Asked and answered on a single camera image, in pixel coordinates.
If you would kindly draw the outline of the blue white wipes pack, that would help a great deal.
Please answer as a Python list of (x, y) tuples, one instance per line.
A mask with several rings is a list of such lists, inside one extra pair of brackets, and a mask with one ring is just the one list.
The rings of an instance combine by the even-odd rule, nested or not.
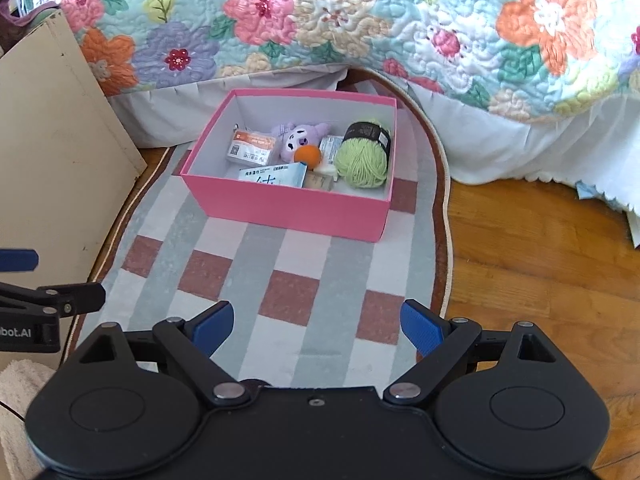
[(304, 184), (306, 173), (307, 166), (305, 164), (291, 162), (290, 164), (241, 169), (238, 174), (238, 180), (301, 188)]

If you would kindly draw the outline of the green yarn ball black label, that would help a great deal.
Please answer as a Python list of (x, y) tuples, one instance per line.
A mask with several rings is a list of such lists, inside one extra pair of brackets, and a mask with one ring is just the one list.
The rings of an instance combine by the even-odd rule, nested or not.
[(337, 175), (352, 188), (379, 188), (387, 180), (392, 141), (377, 122), (353, 122), (334, 158)]

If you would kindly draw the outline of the orange white floss box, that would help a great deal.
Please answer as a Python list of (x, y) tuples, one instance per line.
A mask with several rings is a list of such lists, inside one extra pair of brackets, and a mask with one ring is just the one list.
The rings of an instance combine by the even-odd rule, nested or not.
[(279, 139), (271, 134), (236, 129), (232, 134), (227, 159), (247, 166), (272, 165), (279, 155)]

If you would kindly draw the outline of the orange makeup sponge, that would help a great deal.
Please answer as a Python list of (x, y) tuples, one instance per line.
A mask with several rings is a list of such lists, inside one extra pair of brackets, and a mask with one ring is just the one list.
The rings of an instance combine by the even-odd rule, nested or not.
[(312, 144), (302, 145), (294, 152), (294, 162), (300, 162), (309, 170), (315, 170), (322, 162), (320, 148)]

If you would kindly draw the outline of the purple Kuromi plush toy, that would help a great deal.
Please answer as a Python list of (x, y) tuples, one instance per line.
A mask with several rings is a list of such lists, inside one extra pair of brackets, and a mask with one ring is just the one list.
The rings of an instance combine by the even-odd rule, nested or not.
[(331, 131), (331, 126), (326, 122), (320, 124), (295, 125), (292, 122), (277, 125), (271, 129), (271, 134), (278, 139), (280, 148), (280, 159), (282, 162), (292, 162), (295, 152), (303, 146), (320, 146), (323, 138)]

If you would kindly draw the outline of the small white box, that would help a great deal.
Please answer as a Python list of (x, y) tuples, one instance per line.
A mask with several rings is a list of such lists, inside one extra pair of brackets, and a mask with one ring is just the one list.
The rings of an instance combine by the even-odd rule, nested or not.
[(342, 136), (325, 136), (319, 145), (321, 162), (325, 165), (333, 165), (337, 151), (343, 143)]

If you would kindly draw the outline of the pink fuzzy sleeve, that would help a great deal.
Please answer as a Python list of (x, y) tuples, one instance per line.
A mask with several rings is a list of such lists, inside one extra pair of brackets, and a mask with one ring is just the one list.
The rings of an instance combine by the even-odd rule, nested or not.
[(31, 360), (12, 361), (1, 372), (1, 478), (33, 479), (42, 471), (28, 443), (24, 417), (54, 370)]

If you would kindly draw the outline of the beige cabinet panel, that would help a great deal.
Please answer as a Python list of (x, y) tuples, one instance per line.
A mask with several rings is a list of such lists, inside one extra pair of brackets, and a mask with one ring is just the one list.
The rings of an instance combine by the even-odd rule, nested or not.
[(87, 281), (146, 163), (55, 12), (1, 59), (1, 245), (37, 269), (2, 282)]

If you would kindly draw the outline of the checkered rug brown border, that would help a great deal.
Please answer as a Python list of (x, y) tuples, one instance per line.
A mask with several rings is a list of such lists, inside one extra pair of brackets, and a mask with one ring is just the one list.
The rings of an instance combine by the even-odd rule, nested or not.
[(447, 311), (449, 176), (432, 127), (404, 92), (363, 76), (348, 88), (398, 104), (395, 180), (380, 240), (209, 218), (180, 178), (190, 146), (161, 151), (99, 268), (106, 304), (74, 323), (72, 345), (103, 322), (147, 330), (224, 299), (234, 327), (215, 360), (234, 376), (383, 388), (413, 366), (400, 307), (414, 299)]

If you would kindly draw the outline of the pink cardboard box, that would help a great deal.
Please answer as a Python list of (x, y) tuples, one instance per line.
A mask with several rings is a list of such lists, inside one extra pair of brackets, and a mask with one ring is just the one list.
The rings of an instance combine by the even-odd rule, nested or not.
[(240, 167), (227, 158), (234, 127), (270, 133), (288, 122), (326, 122), (333, 133), (343, 134), (360, 120), (394, 133), (397, 101), (344, 91), (236, 89), (210, 118), (180, 177), (209, 217), (377, 242), (390, 211), (393, 160), (380, 188), (357, 190), (341, 180), (320, 191), (240, 181)]

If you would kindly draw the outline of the floral quilted bedspread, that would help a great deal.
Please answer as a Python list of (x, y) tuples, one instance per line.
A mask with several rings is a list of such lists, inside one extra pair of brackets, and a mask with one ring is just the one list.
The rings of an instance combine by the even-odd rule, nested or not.
[(142, 148), (195, 140), (232, 89), (363, 70), (457, 181), (563, 183), (639, 224), (639, 0), (1, 0), (2, 48), (56, 11)]

